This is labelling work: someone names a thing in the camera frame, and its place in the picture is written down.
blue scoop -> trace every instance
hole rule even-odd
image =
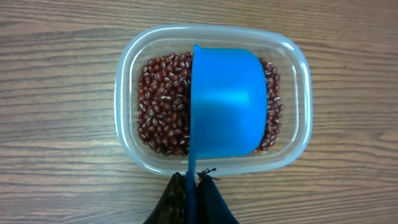
[[[193,49],[190,156],[242,156],[259,145],[267,91],[259,59],[243,49]]]

brown tabletop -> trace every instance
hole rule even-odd
[[[314,123],[291,165],[217,182],[241,223],[397,223],[398,2],[0,1],[0,223],[142,223],[169,177],[124,153],[116,66],[140,31],[280,32],[307,56]]]

scoop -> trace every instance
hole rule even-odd
[[[196,223],[197,158],[242,156],[260,143],[267,91],[259,59],[243,49],[193,47],[187,220]]]

adzuki bean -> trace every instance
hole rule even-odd
[[[280,74],[259,59],[267,85],[267,122],[263,138],[253,153],[274,146],[280,133],[283,104],[279,104]],[[187,156],[190,137],[190,88],[193,55],[171,53],[152,58],[141,69],[138,91],[138,136],[157,154]]]

plastic container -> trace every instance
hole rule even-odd
[[[308,63],[302,51],[283,35],[240,27],[166,25],[138,34],[124,49],[116,77],[114,108],[121,144],[136,164],[161,175],[185,173],[188,158],[156,154],[138,138],[137,92],[141,68],[154,57],[193,50],[193,45],[247,49],[265,57],[278,69],[284,104],[282,128],[267,152],[239,157],[197,160],[197,170],[217,168],[214,175],[242,174],[283,167],[304,151],[312,132],[312,88]]]

